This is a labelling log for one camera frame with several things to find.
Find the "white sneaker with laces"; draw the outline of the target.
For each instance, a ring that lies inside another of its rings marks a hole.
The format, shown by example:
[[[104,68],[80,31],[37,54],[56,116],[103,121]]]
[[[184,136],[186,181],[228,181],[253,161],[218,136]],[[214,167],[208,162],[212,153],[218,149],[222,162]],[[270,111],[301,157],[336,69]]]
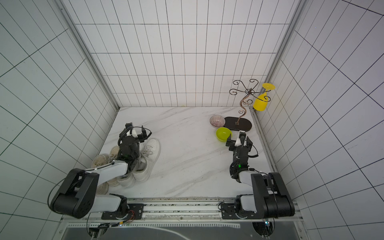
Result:
[[[158,139],[152,138],[145,146],[140,145],[140,160],[133,170],[136,181],[145,182],[149,179],[160,152],[161,145]]]

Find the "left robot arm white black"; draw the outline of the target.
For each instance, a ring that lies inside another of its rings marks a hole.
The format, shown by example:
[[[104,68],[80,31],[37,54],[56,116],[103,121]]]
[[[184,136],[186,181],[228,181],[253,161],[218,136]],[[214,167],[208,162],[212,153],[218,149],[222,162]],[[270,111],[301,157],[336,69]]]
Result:
[[[56,194],[48,196],[47,204],[56,214],[81,219],[90,213],[112,213],[123,218],[128,213],[127,199],[120,195],[97,195],[97,188],[114,178],[128,175],[138,165],[140,144],[144,143],[152,131],[127,123],[118,139],[119,151],[115,160],[101,167],[81,170],[72,169],[68,175],[59,182]]]

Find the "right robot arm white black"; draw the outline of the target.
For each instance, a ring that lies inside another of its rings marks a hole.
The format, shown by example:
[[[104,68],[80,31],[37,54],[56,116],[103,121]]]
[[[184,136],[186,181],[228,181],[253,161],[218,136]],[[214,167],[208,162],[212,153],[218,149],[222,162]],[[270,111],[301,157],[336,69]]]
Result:
[[[236,197],[234,213],[230,217],[270,219],[294,216],[295,206],[282,176],[277,172],[267,174],[249,166],[248,160],[259,155],[249,154],[254,145],[246,132],[240,131],[236,140],[228,137],[226,146],[233,152],[233,162],[229,168],[231,178],[253,190],[252,194]]]

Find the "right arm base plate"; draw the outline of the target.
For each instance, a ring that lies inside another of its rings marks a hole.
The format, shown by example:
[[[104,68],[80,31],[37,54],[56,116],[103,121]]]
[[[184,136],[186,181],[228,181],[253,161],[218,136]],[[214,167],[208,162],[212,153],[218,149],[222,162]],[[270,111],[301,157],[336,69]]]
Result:
[[[222,214],[223,220],[261,220],[263,215],[257,212],[256,204],[246,203],[242,205],[241,202],[218,204],[218,209]]]

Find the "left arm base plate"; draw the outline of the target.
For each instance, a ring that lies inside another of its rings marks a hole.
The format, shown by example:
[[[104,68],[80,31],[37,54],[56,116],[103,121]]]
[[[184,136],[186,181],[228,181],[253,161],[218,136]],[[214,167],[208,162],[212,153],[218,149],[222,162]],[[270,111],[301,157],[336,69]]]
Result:
[[[144,204],[123,204],[114,212],[103,212],[102,220],[141,220],[144,212]]]

